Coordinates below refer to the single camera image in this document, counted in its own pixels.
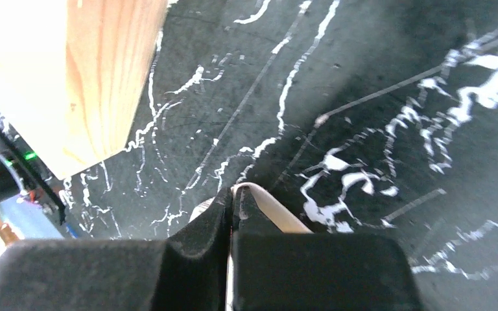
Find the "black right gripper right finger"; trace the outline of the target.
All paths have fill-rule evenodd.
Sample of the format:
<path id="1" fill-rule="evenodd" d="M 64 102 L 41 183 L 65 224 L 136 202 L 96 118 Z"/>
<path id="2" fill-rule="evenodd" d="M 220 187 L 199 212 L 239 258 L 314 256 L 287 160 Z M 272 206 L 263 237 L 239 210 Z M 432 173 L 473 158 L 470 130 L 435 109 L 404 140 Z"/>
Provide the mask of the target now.
<path id="1" fill-rule="evenodd" d="M 395 240 L 281 232 L 248 189 L 233 210 L 233 310 L 423 310 Z"/>

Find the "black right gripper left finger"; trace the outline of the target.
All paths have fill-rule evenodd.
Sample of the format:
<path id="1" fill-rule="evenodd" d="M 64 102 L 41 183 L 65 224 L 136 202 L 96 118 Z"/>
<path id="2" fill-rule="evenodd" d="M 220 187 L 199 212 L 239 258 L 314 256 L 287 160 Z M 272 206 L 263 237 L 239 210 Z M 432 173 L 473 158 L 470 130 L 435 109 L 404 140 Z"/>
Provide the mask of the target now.
<path id="1" fill-rule="evenodd" d="M 165 240 L 22 240 L 0 257 L 0 310 L 224 310 L 233 196 Z"/>

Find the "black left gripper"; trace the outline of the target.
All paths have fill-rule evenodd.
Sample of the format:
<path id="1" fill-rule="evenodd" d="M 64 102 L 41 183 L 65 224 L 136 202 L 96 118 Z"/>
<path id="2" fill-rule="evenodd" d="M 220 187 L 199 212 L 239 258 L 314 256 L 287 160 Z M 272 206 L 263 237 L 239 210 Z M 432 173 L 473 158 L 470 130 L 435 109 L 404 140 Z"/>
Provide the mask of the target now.
<path id="1" fill-rule="evenodd" d="M 66 207 L 57 193 L 46 182 L 35 164 L 0 129 L 0 203 L 23 192 L 39 190 L 43 197 L 50 201 L 56 223 L 66 223 Z"/>

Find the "grey beige underwear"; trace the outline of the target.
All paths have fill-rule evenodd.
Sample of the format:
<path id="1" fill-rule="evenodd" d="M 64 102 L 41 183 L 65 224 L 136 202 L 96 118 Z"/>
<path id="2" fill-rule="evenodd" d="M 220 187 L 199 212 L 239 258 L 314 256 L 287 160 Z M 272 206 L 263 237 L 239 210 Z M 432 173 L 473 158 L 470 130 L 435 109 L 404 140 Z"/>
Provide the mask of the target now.
<path id="1" fill-rule="evenodd" d="M 242 182 L 230 187 L 233 197 L 241 194 L 242 190 L 249 190 L 259 209 L 271 222 L 284 233 L 313 233 L 299 218 L 292 214 L 286 206 L 279 202 L 266 189 L 252 182 Z M 192 222 L 206 211 L 216 197 L 211 197 L 199 203 L 192 211 L 189 222 Z M 226 304 L 224 310 L 233 310 L 233 264 L 232 256 L 228 257 L 228 274 Z"/>

